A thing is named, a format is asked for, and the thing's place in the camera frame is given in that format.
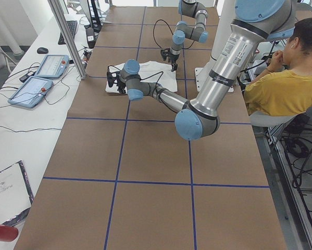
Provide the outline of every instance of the small robot arm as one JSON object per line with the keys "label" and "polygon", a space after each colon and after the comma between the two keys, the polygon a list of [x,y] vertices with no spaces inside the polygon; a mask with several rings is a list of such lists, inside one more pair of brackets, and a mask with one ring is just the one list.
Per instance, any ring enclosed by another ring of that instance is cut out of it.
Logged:
{"label": "small robot arm", "polygon": [[188,26],[185,21],[178,22],[172,37],[171,48],[165,48],[160,51],[163,60],[168,59],[168,62],[171,62],[172,71],[176,71],[178,68],[177,60],[185,38],[200,43],[205,43],[208,38],[208,32],[205,31],[208,12],[203,4],[196,0],[180,0],[179,14],[195,18],[196,23],[193,28]]}
{"label": "small robot arm", "polygon": [[140,65],[128,60],[119,74],[121,84],[127,86],[131,101],[151,96],[177,113],[175,126],[186,140],[211,135],[219,128],[217,108],[263,41],[285,39],[293,34],[296,0],[236,0],[236,18],[232,33],[216,64],[212,68],[198,96],[188,100],[158,83],[141,82]]}

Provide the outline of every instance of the computer mouse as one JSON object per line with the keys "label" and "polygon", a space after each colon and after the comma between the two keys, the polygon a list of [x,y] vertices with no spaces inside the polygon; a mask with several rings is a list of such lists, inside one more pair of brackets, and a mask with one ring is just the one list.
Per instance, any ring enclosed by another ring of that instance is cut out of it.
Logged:
{"label": "computer mouse", "polygon": [[38,54],[47,54],[48,53],[48,48],[40,47],[36,50]]}

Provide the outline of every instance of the yellow t-shirt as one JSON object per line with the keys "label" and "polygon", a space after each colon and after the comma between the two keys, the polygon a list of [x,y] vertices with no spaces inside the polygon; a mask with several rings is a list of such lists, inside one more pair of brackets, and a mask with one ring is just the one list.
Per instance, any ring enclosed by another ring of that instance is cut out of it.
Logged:
{"label": "yellow t-shirt", "polygon": [[270,73],[246,87],[244,100],[249,115],[257,110],[270,116],[301,114],[312,106],[312,76]]}

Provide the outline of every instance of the white table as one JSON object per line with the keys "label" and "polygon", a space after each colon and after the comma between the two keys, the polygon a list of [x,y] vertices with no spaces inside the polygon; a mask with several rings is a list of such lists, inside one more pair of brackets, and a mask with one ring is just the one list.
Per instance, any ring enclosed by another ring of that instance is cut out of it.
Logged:
{"label": "white table", "polygon": [[[69,14],[67,20],[80,20],[83,15]],[[77,50],[87,46],[84,24],[86,18],[81,20],[78,26],[76,36],[74,38]],[[66,45],[58,45],[60,30],[53,17],[37,37],[31,47],[18,63],[12,74],[22,69],[29,68],[33,63],[40,63],[44,58],[44,54],[37,54],[38,47],[46,47],[49,49],[48,54],[64,54],[70,55]],[[0,126],[18,130],[32,130],[36,128],[58,128],[61,129],[66,120],[67,111],[71,106],[79,86],[80,77],[75,67],[68,69],[69,74],[63,79],[63,83],[70,87],[67,95],[54,105],[49,105],[45,100],[42,100],[36,107],[32,109],[24,109],[17,106],[8,106],[0,108]],[[19,87],[22,83],[19,78],[27,71],[21,72],[14,77],[9,78],[4,86]],[[50,90],[46,96],[49,103],[53,103],[63,97],[68,87],[62,83],[58,83]],[[11,97],[16,91],[15,89],[2,89],[0,93]],[[0,95],[0,107],[9,105],[7,98]],[[54,150],[56,141],[59,137],[60,130],[44,130],[14,133],[7,129],[0,128],[0,171],[4,168],[23,161],[33,194],[35,195],[43,174],[49,162],[49,159]],[[17,226],[19,232],[23,227],[23,223]],[[0,242],[0,249],[13,249],[16,243]]]}

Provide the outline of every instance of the red cup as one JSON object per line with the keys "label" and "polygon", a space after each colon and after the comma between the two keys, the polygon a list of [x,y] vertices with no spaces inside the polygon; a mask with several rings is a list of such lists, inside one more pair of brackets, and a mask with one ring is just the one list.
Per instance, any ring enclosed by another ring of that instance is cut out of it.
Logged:
{"label": "red cup", "polygon": [[18,236],[18,229],[0,224],[0,241],[11,242]]}

